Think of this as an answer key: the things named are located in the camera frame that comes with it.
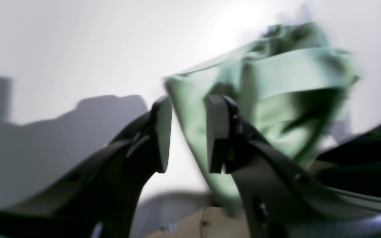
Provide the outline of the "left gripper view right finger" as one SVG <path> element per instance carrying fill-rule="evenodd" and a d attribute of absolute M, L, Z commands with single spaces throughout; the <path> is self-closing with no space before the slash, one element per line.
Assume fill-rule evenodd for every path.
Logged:
<path fill-rule="evenodd" d="M 381 213 L 344 201 L 276 150 L 222 95 L 206 98 L 210 173 L 230 174 L 252 238 L 381 238 Z"/>

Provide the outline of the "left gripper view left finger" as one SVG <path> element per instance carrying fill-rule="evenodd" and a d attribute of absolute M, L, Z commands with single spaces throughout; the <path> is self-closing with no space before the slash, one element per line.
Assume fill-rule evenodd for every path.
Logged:
<path fill-rule="evenodd" d="M 165 173 L 171 99 L 162 96 L 50 187 L 0 209 L 6 238 L 128 238 L 144 185 Z"/>

